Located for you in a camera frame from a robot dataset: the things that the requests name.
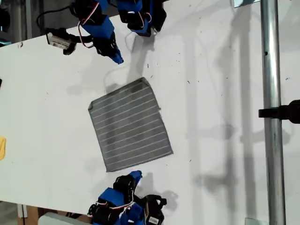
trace black cable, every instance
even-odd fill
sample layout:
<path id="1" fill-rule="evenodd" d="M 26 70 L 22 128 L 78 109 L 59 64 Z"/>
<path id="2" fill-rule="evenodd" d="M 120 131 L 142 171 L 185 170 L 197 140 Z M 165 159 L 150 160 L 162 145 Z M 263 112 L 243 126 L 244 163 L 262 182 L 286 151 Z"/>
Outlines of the black cable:
<path id="1" fill-rule="evenodd" d="M 40 31 L 44 31 L 45 28 L 44 27 L 41 27 L 41 25 L 39 24 L 39 19 L 41 16 L 45 15 L 45 14 L 48 14 L 48 13 L 57 13 L 57 12 L 61 12 L 61 11 L 64 11 L 66 9 L 70 8 L 70 5 L 69 6 L 66 6 L 64 8 L 60 8 L 60 9 L 56 9 L 56 10 L 49 10 L 49 11 L 45 11 L 43 13 L 41 13 L 40 15 L 38 15 L 37 19 L 36 19 L 36 23 L 37 23 L 37 26 L 38 28 L 40 29 Z"/>
<path id="2" fill-rule="evenodd" d="M 23 225 L 25 225 L 25 217 L 24 217 L 24 208 L 23 208 L 23 205 L 22 205 L 22 216 L 23 216 Z"/>

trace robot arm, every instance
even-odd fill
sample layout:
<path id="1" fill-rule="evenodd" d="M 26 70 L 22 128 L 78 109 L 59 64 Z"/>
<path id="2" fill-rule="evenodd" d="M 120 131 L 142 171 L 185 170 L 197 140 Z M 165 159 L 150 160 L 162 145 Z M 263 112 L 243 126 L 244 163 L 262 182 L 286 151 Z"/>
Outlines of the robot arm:
<path id="1" fill-rule="evenodd" d="M 124 60 L 116 44 L 114 26 L 109 17 L 104 14 L 109 2 L 110 0 L 75 0 L 69 8 L 79 19 L 80 36 L 70 35 L 64 28 L 45 29 L 48 44 L 62 48 L 63 53 L 69 55 L 75 50 L 76 43 L 81 42 L 86 46 L 84 43 L 92 42 L 93 45 L 88 48 L 95 47 L 98 54 L 108 56 L 114 62 L 121 64 Z M 117 8 L 121 21 L 127 23 L 127 27 L 132 32 L 144 37 L 152 35 L 151 29 L 160 32 L 166 19 L 163 0 L 117 0 Z M 82 37 L 80 26 L 90 36 Z"/>
<path id="2" fill-rule="evenodd" d="M 137 197 L 134 192 L 141 178 L 141 171 L 118 177 L 113 188 L 107 188 L 91 205 L 88 216 L 93 218 L 93 224 L 128 225 L 133 221 L 134 225 L 161 225 L 164 220 L 161 209 L 166 199 L 158 195 Z"/>

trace white stripe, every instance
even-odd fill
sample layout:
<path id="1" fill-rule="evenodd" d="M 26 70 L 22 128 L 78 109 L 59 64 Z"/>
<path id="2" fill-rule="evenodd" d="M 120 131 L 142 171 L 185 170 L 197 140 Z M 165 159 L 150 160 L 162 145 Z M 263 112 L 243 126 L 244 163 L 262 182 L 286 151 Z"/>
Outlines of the white stripe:
<path id="1" fill-rule="evenodd" d="M 141 98 L 143 98 L 143 97 L 145 97 L 145 96 L 151 95 L 151 94 L 152 94 L 152 93 L 149 93 L 149 94 L 144 95 L 144 96 L 142 96 L 142 97 L 139 97 L 139 98 L 137 98 L 137 99 L 135 99 L 135 100 L 132 100 L 132 101 L 130 101 L 130 102 L 127 102 L 126 104 L 120 105 L 120 106 L 118 106 L 117 108 L 114 108 L 114 109 L 112 109 L 112 110 L 110 110 L 110 111 L 104 112 L 104 113 L 102 113 L 102 114 L 100 114 L 100 115 L 98 115 L 98 116 L 93 117 L 93 119 L 94 119 L 94 118 L 97 118 L 97 117 L 99 117 L 99 116 L 102 116 L 102 115 L 104 115 L 104 114 L 110 113 L 110 112 L 113 111 L 113 110 L 119 109 L 119 108 L 122 107 L 122 106 L 128 105 L 129 103 L 132 103 L 132 102 L 134 102 L 134 101 L 136 101 L 136 100 L 139 100 L 139 99 L 141 99 Z"/>
<path id="2" fill-rule="evenodd" d="M 117 150 L 117 149 L 124 148 L 124 147 L 127 147 L 127 146 L 129 146 L 129 145 L 133 145 L 133 144 L 139 143 L 139 142 L 141 142 L 141 141 L 144 141 L 144 140 L 147 140 L 147 139 L 149 139 L 149 138 L 152 138 L 152 137 L 161 135 L 161 134 L 163 134 L 163 133 L 165 133 L 165 131 L 164 131 L 164 132 L 161 132 L 161 133 L 159 133 L 159 134 L 153 135 L 153 136 L 151 136 L 151 137 L 147 137 L 147 138 L 141 139 L 141 140 L 139 140 L 139 141 L 137 141 L 137 142 L 130 143 L 130 144 L 127 144 L 127 145 L 124 145 L 124 146 L 121 146 L 121 147 L 117 147 L 117 148 L 115 148 L 115 149 L 113 149 L 113 150 L 110 150 L 110 151 L 107 151 L 107 152 L 103 152 L 103 154 L 107 154 L 107 153 L 112 152 L 112 151 L 115 151 L 115 150 Z"/>
<path id="3" fill-rule="evenodd" d="M 130 138 L 136 137 L 136 136 L 138 136 L 138 135 L 141 135 L 141 134 L 147 133 L 147 132 L 149 132 L 149 131 L 151 131 L 151 130 L 154 130 L 154 129 L 156 129 L 156 128 L 161 128 L 161 127 L 162 127 L 162 126 L 158 126 L 158 127 L 152 128 L 152 129 L 150 129 L 150 130 L 147 130 L 147 131 L 141 132 L 141 133 L 139 133 L 139 134 L 136 134 L 136 135 L 133 135 L 133 136 L 131 136 L 131 137 L 127 137 L 127 138 L 124 138 L 124 139 L 118 140 L 118 141 L 116 141 L 116 142 L 113 142 L 113 143 L 111 143 L 111 144 L 115 144 L 115 143 L 118 143 L 118 142 L 122 142 L 122 141 L 124 141 L 124 140 L 126 140 L 126 139 L 130 139 Z"/>
<path id="4" fill-rule="evenodd" d="M 167 153 L 165 153 L 165 154 L 162 154 L 162 155 L 160 155 L 160 156 L 155 156 L 155 157 L 153 157 L 153 158 L 146 159 L 146 160 L 141 161 L 141 162 L 136 162 L 136 163 L 133 163 L 133 164 L 130 164 L 130 165 L 124 165 L 124 166 L 118 167 L 118 168 L 116 168 L 116 169 L 113 169 L 112 171 L 117 171 L 117 170 L 121 170 L 121 169 L 126 168 L 126 167 L 131 167 L 131 166 L 133 166 L 133 165 L 137 165 L 137 164 L 142 164 L 142 163 L 145 163 L 145 162 L 149 162 L 149 161 L 152 161 L 152 160 L 154 160 L 154 159 L 156 159 L 156 158 L 161 158 L 161 157 L 163 157 L 163 156 L 165 156 L 165 155 L 169 155 L 170 153 L 171 153 L 171 151 L 170 151 L 170 152 L 167 152 Z"/>
<path id="5" fill-rule="evenodd" d="M 128 118 L 130 118 L 130 117 L 133 117 L 133 116 L 135 116 L 135 115 L 137 115 L 137 114 L 140 114 L 140 113 L 142 113 L 142 112 L 144 112 L 144 111 L 147 111 L 148 109 L 152 109 L 152 108 L 154 108 L 154 107 L 156 107 L 156 105 L 154 105 L 154 106 L 152 106 L 152 107 L 150 107 L 150 108 L 144 109 L 143 111 L 140 111 L 140 112 L 138 112 L 138 113 L 136 113 L 136 114 L 133 114 L 133 115 L 128 116 L 128 117 L 126 117 L 126 118 L 123 118 L 123 119 L 121 119 L 121 120 L 115 121 L 114 123 L 120 122 L 120 121 L 122 121 L 122 120 L 126 120 L 126 119 L 128 119 Z M 114 124 L 114 123 L 110 123 L 110 124 L 108 124 L 108 125 L 106 125 L 106 126 L 104 126 L 104 127 L 97 128 L 96 131 L 97 131 L 97 130 L 101 130 L 101 129 L 107 127 L 107 126 L 110 126 L 110 125 Z"/>
<path id="6" fill-rule="evenodd" d="M 123 113 L 126 113 L 126 112 L 128 112 L 128 111 L 130 111 L 130 110 L 132 110 L 132 109 L 135 109 L 135 108 L 137 108 L 137 107 L 139 107 L 139 106 L 141 106 L 141 105 L 144 105 L 144 104 L 146 104 L 146 103 L 148 103 L 148 102 L 151 102 L 151 101 L 153 101 L 153 100 L 155 100 L 155 99 L 153 98 L 153 99 L 151 99 L 151 100 L 149 100 L 149 101 L 147 101 L 147 102 L 144 102 L 144 103 L 142 103 L 142 104 L 140 104 L 140 105 L 137 105 L 137 106 L 132 107 L 132 108 L 130 108 L 130 109 L 127 109 L 127 110 L 125 110 L 125 111 L 123 111 L 123 112 L 120 112 L 120 113 L 118 113 L 118 114 L 116 114 L 116 115 L 113 115 L 113 116 L 111 116 L 111 117 L 109 117 L 109 118 L 107 118 L 107 119 L 105 119 L 105 120 L 101 120 L 100 122 L 97 122 L 97 123 L 95 123 L 94 125 L 97 125 L 97 124 L 99 124 L 99 123 L 102 123 L 102 122 L 104 122 L 104 121 L 106 121 L 106 120 L 109 120 L 109 119 L 111 119 L 111 118 L 113 118 L 113 117 L 119 116 L 119 115 L 121 115 L 121 114 L 123 114 Z"/>
<path id="7" fill-rule="evenodd" d="M 129 152 L 136 151 L 136 150 L 139 150 L 139 149 L 142 149 L 142 148 L 148 147 L 148 146 L 150 146 L 150 145 L 153 145 L 153 144 L 156 144 L 156 143 L 162 142 L 162 141 L 164 141 L 164 140 L 167 140 L 167 138 L 164 138 L 164 139 L 162 139 L 162 140 L 160 140 L 160 141 L 157 141 L 157 142 L 154 142 L 154 143 L 147 144 L 147 145 L 145 145 L 145 146 L 142 146 L 142 147 L 140 147 L 140 148 L 137 148 L 137 149 L 133 149 L 133 150 L 130 150 L 130 151 L 127 151 L 127 152 L 123 152 L 123 153 L 121 153 L 121 154 L 118 154 L 118 155 L 116 155 L 116 156 L 111 156 L 111 157 L 105 158 L 104 160 L 108 160 L 108 159 L 110 159 L 110 158 L 114 158 L 114 157 L 117 157 L 117 156 L 120 156 L 120 155 L 124 155 L 124 154 L 127 154 L 127 153 L 129 153 Z"/>
<path id="8" fill-rule="evenodd" d="M 117 134 L 117 135 L 115 135 L 115 136 L 112 136 L 112 137 L 109 137 L 109 138 L 103 139 L 103 140 L 102 140 L 102 141 L 100 141 L 100 142 L 104 142 L 104 141 L 106 141 L 106 140 L 108 140 L 108 139 L 114 138 L 114 137 L 116 137 L 116 136 L 119 136 L 119 135 L 125 134 L 125 133 L 127 133 L 127 132 L 130 132 L 130 131 L 133 131 L 133 130 L 135 130 L 135 129 L 141 128 L 141 127 L 143 127 L 143 126 L 146 126 L 146 125 L 148 125 L 148 124 L 150 124 L 150 123 L 153 123 L 153 122 L 156 122 L 156 121 L 159 121 L 159 120 L 154 120 L 154 121 L 151 121 L 151 122 L 149 122 L 149 123 L 146 123 L 146 124 L 143 124 L 143 125 L 141 125 L 141 126 L 139 126 L 139 127 L 135 127 L 135 128 L 133 128 L 133 129 L 131 129 L 131 130 L 127 130 L 127 131 L 125 131 L 125 132 L 123 132 L 123 133 L 120 133 L 120 134 Z"/>
<path id="9" fill-rule="evenodd" d="M 117 94 L 120 94 L 120 93 L 122 93 L 122 92 L 124 92 L 124 91 L 126 91 L 126 90 L 128 90 L 128 89 L 130 89 L 130 88 L 134 88 L 134 87 L 136 87 L 136 86 L 139 85 L 139 84 L 143 84 L 143 83 L 138 83 L 138 84 L 136 84 L 136 85 L 134 85 L 134 86 L 132 86 L 132 87 L 126 88 L 126 89 L 124 89 L 124 90 L 118 92 Z M 96 103 L 93 104 L 93 106 L 94 106 L 94 105 L 98 105 L 98 104 L 100 104 L 101 102 L 104 102 L 104 101 L 106 101 L 106 100 L 108 100 L 108 99 L 110 99 L 110 98 L 112 98 L 112 97 L 116 97 L 116 95 L 112 95 L 112 96 L 110 96 L 110 97 L 108 97 L 108 98 L 106 98 L 106 99 L 103 99 L 103 100 L 100 101 L 100 102 L 96 102 Z"/>
<path id="10" fill-rule="evenodd" d="M 152 151 L 148 151 L 148 152 L 143 153 L 143 154 L 141 154 L 141 155 L 137 155 L 137 156 L 133 156 L 133 157 L 130 157 L 130 158 L 122 159 L 122 160 L 120 160 L 120 161 L 118 161 L 118 162 L 114 162 L 114 163 L 107 164 L 107 166 L 112 165 L 112 164 L 116 164 L 116 163 L 119 163 L 119 162 L 124 162 L 124 161 L 126 161 L 126 160 L 133 159 L 133 158 L 136 158 L 136 157 L 139 157 L 139 156 L 147 155 L 147 154 L 149 154 L 149 153 L 151 153 L 151 152 L 154 152 L 154 151 L 163 149 L 163 148 L 168 147 L 168 146 L 169 146 L 169 145 L 166 145 L 166 146 L 164 146 L 164 147 L 161 147 L 161 148 L 158 148 L 158 149 L 154 149 L 154 150 L 152 150 Z"/>
<path id="11" fill-rule="evenodd" d="M 110 104 L 108 104 L 108 105 L 106 105 L 106 106 L 103 106 L 103 107 L 101 107 L 101 108 L 95 109 L 94 111 L 91 111 L 90 113 L 94 113 L 94 112 L 96 112 L 96 111 L 98 111 L 98 110 L 100 110 L 100 109 L 106 108 L 106 107 L 108 107 L 108 106 L 110 106 L 110 105 L 112 105 L 112 104 L 115 104 L 116 102 L 119 102 L 119 101 L 121 101 L 121 100 L 123 100 L 123 99 L 125 99 L 125 98 L 127 98 L 127 97 L 129 97 L 129 96 L 131 96 L 131 95 L 134 95 L 134 94 L 136 94 L 136 93 L 138 93 L 138 92 L 140 92 L 140 91 L 142 91 L 142 90 L 146 90 L 146 89 L 148 89 L 148 88 L 149 88 L 149 87 L 144 88 L 144 89 L 141 89 L 141 90 L 138 90 L 138 91 L 136 91 L 136 92 L 133 92 L 133 93 L 131 93 L 130 95 L 127 95 L 127 96 L 125 96 L 125 97 L 123 97 L 123 98 L 120 98 L 120 99 L 118 99 L 117 101 L 114 101 L 114 102 L 112 102 L 112 103 L 110 103 Z"/>

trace red and white wire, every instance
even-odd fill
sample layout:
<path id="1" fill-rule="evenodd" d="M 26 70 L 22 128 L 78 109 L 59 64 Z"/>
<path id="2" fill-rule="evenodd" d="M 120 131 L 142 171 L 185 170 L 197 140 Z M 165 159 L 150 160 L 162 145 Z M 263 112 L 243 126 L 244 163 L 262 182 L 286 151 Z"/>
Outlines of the red and white wire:
<path id="1" fill-rule="evenodd" d="M 132 201 L 130 203 L 122 205 L 122 206 L 118 206 L 118 207 L 110 207 L 110 209 L 112 209 L 112 210 L 123 209 L 123 208 L 129 207 L 130 205 L 132 205 L 132 203 L 134 203 L 133 202 L 133 192 L 132 192 Z"/>
<path id="2" fill-rule="evenodd" d="M 146 14 L 148 14 L 149 15 L 149 17 L 150 17 L 150 20 L 148 21 L 149 23 L 152 21 L 152 16 L 151 16 L 151 14 L 150 13 L 146 13 Z"/>
<path id="3" fill-rule="evenodd" d="M 88 17 L 83 21 L 82 25 L 84 25 L 89 19 L 90 17 L 94 14 L 94 12 L 96 11 L 97 7 L 99 5 L 99 2 L 95 5 L 94 9 L 91 11 L 91 13 L 88 15 Z"/>
<path id="4" fill-rule="evenodd" d="M 83 36 L 82 36 L 82 34 L 81 34 L 81 31 L 80 31 L 80 25 L 81 25 L 81 23 L 80 23 L 80 21 L 79 21 L 77 27 L 78 27 L 79 38 L 80 38 L 81 44 L 82 44 L 84 47 L 86 47 L 86 48 L 92 48 L 92 47 L 94 47 L 93 44 L 90 45 L 90 46 L 86 46 L 85 43 L 83 42 Z"/>

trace metal pole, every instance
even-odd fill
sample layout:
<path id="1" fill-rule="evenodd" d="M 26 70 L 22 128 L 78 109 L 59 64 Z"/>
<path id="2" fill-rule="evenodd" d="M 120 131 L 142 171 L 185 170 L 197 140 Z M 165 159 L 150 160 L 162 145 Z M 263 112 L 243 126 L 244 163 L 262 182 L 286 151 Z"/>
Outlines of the metal pole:
<path id="1" fill-rule="evenodd" d="M 278 42 L 278 2 L 261 0 L 262 66 L 264 108 L 281 105 Z M 268 179 L 269 224 L 285 225 L 285 185 L 282 124 L 265 119 L 266 164 Z"/>

